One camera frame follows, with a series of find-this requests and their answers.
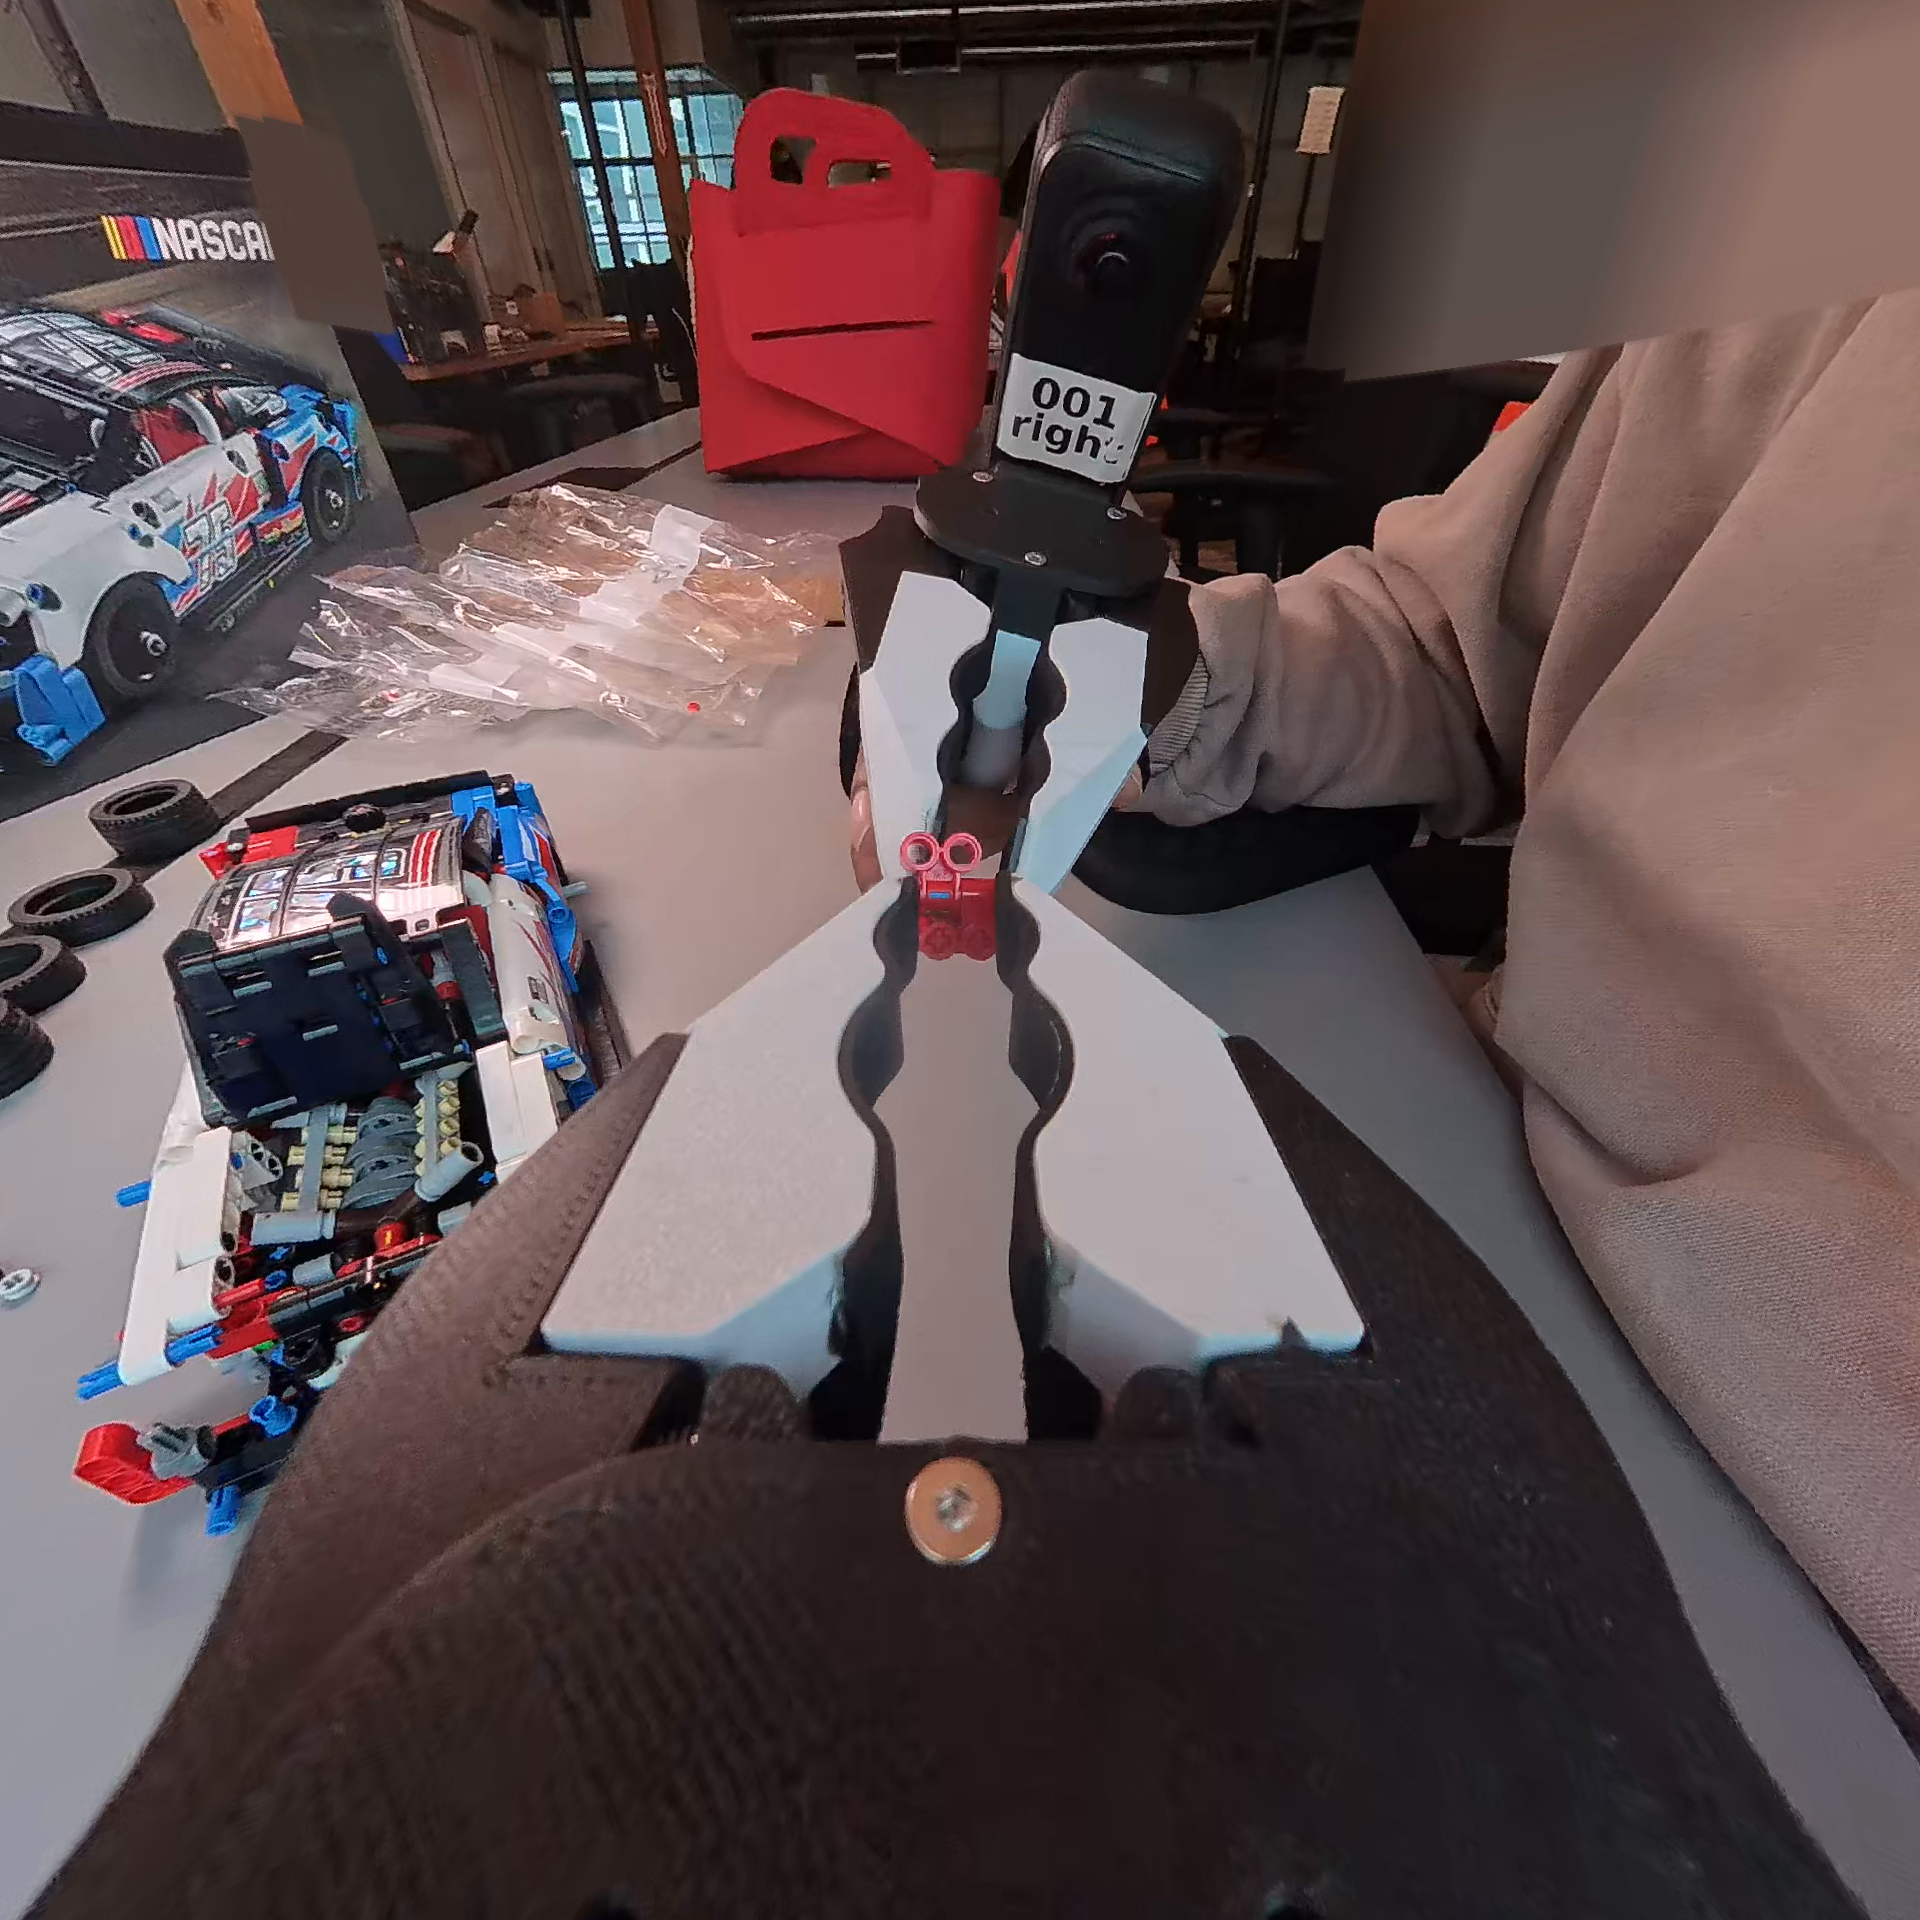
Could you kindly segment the red brick connector piece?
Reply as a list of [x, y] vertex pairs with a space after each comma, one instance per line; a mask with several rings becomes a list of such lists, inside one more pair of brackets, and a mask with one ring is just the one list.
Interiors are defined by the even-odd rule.
[[909, 833], [903, 868], [916, 874], [916, 945], [941, 955], [998, 955], [998, 874], [979, 874], [979, 833]]

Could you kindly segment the toy brick race car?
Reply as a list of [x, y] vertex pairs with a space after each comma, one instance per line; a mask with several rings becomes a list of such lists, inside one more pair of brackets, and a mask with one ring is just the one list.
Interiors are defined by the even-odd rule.
[[163, 945], [177, 1092], [142, 1211], [124, 1339], [77, 1396], [177, 1363], [243, 1379], [231, 1424], [102, 1424], [77, 1478], [201, 1494], [201, 1534], [287, 1467], [399, 1285], [622, 1065], [581, 880], [520, 780], [300, 801], [201, 854]]

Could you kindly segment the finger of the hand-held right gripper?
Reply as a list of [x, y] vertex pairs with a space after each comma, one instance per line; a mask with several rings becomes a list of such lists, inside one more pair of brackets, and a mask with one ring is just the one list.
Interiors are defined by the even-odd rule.
[[1030, 887], [1062, 887], [1086, 833], [1112, 818], [1119, 785], [1144, 762], [1144, 626], [1098, 612], [1057, 619], [1044, 674], [1062, 690], [1057, 718], [1038, 728], [1038, 785], [1021, 801], [1012, 874]]
[[957, 735], [957, 662], [988, 640], [988, 609], [963, 580], [903, 571], [876, 674], [858, 674], [858, 762], [876, 789], [885, 880], [903, 880], [909, 833], [979, 833], [998, 854], [998, 789], [957, 789], [941, 743]]

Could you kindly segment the toy car set box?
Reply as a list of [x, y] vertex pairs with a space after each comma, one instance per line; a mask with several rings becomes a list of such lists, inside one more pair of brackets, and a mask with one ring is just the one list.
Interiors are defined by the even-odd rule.
[[243, 728], [420, 545], [300, 264], [237, 130], [0, 107], [0, 818]]

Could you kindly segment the person's beige sweatshirt torso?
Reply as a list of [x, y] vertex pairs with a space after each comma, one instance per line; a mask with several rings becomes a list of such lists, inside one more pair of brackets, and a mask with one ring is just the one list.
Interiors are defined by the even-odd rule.
[[1920, 1700], [1920, 294], [1574, 355], [1482, 483], [1535, 1174]]

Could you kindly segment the window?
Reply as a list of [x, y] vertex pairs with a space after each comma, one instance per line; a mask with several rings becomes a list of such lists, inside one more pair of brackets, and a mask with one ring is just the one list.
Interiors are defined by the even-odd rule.
[[[562, 67], [546, 72], [546, 94], [555, 94], [555, 119], [562, 119], [562, 152], [576, 152], [595, 270], [616, 279], [616, 232], [622, 232], [622, 264], [673, 264], [634, 72], [588, 67], [588, 113], [595, 113], [595, 151], [606, 151], [616, 232], [606, 232], [606, 196], [595, 196], [595, 167], [588, 167], [581, 94]], [[683, 190], [698, 177], [734, 190], [734, 119], [740, 119], [740, 96], [710, 67], [673, 67], [673, 143], [677, 143]]]

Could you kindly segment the pile of clear plastic bags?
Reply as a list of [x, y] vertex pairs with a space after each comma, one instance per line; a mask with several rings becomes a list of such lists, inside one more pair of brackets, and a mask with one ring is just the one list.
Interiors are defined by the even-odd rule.
[[296, 654], [222, 690], [321, 735], [446, 735], [535, 713], [645, 743], [750, 735], [759, 691], [843, 619], [822, 530], [759, 539], [634, 491], [520, 491], [443, 561], [344, 561]]

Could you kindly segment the red felt bag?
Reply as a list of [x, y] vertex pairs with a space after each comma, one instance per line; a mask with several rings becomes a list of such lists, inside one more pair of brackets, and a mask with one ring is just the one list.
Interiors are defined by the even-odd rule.
[[885, 107], [759, 94], [734, 190], [698, 177], [705, 469], [916, 483], [988, 412], [998, 177], [941, 173]]

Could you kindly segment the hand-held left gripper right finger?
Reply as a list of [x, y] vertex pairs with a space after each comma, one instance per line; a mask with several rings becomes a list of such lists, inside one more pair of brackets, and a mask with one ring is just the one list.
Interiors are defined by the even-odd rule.
[[998, 984], [1038, 1104], [1012, 1151], [1021, 1424], [1098, 1427], [1138, 1369], [1358, 1357], [1366, 1317], [1261, 1114], [1274, 1065], [1038, 880], [998, 880]]

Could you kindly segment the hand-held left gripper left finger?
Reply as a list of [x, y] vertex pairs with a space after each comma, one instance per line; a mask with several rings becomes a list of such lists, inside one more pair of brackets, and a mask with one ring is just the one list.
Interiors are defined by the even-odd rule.
[[876, 1123], [916, 984], [909, 880], [876, 880], [710, 1008], [536, 1339], [772, 1363], [818, 1427], [885, 1427], [903, 1357], [903, 1151]]

